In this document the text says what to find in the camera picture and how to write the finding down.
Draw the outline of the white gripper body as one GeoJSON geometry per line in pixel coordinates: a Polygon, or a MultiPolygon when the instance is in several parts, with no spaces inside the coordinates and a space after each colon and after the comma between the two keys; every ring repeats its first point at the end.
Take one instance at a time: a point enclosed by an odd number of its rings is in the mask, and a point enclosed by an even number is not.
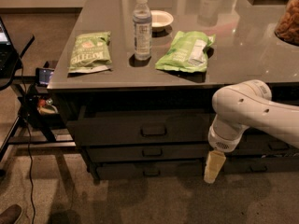
{"type": "Polygon", "coordinates": [[[232,152],[239,144],[246,126],[222,126],[212,125],[209,128],[208,143],[216,150],[221,152],[232,152]]]}

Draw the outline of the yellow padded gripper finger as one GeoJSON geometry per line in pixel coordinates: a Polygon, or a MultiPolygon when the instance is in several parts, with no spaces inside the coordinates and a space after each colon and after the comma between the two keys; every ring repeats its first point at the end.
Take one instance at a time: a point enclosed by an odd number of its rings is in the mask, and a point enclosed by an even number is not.
{"type": "Polygon", "coordinates": [[[213,184],[225,161],[226,157],[223,152],[218,150],[209,151],[206,159],[204,181],[213,184]]]}

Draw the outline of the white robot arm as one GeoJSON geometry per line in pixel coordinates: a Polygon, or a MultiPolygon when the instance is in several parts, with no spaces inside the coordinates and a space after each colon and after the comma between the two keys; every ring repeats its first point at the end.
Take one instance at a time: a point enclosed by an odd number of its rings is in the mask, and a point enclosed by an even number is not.
{"type": "Polygon", "coordinates": [[[215,182],[235,150],[244,131],[255,128],[294,147],[299,147],[299,107],[272,101],[272,92],[261,80],[225,86],[212,97],[216,116],[209,127],[208,143],[213,147],[206,159],[204,181],[215,182]]]}

